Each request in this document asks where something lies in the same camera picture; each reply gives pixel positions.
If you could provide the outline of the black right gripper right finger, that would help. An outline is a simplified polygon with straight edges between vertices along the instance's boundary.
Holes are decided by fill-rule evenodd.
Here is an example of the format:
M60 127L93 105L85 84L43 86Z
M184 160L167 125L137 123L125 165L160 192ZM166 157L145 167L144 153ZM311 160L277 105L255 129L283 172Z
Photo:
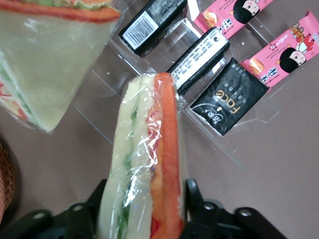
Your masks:
M184 239L285 239L259 211L250 207L226 211L217 200L205 200L195 179L186 180Z

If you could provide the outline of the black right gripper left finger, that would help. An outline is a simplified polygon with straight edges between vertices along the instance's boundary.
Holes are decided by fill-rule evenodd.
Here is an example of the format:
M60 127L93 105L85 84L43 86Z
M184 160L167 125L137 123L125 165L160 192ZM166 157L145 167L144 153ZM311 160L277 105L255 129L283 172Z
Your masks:
M9 226L2 239L94 239L102 195L107 180L100 181L85 202L71 205L58 215L40 209L29 212Z

